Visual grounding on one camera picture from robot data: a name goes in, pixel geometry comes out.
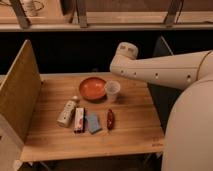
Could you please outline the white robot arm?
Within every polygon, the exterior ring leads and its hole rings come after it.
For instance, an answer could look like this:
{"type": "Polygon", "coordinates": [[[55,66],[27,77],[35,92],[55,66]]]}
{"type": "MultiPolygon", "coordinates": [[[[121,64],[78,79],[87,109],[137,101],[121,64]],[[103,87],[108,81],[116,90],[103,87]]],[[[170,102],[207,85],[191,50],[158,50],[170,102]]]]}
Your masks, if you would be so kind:
{"type": "Polygon", "coordinates": [[[161,171],[213,171],[213,50],[140,59],[121,42],[110,72],[180,91],[169,112],[161,171]]]}

